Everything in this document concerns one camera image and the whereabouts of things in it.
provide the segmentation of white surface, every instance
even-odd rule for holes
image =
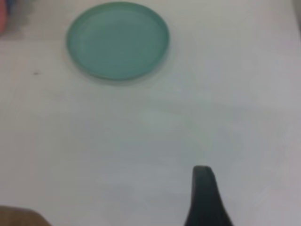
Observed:
[[[101,0],[23,0],[0,39],[0,204],[54,226],[181,226],[210,165],[236,225],[301,223],[301,40],[288,0],[136,0],[170,53],[151,76],[83,75],[67,28]]]

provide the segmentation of plate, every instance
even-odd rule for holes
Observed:
[[[113,2],[80,15],[67,34],[67,49],[84,71],[99,78],[126,80],[146,74],[163,59],[168,27],[153,10]]]

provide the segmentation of brown object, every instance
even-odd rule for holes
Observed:
[[[51,226],[32,210],[0,206],[0,226]]]

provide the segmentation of table surface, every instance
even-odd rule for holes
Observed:
[[[79,71],[65,34],[103,0],[19,1],[0,39],[0,204],[54,226],[182,226],[192,167],[236,225],[301,222],[301,39],[288,0],[135,0],[165,62],[123,83]]]

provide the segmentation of red object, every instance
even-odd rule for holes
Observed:
[[[3,32],[5,30],[6,22],[7,22],[6,1],[0,0],[0,32]]]

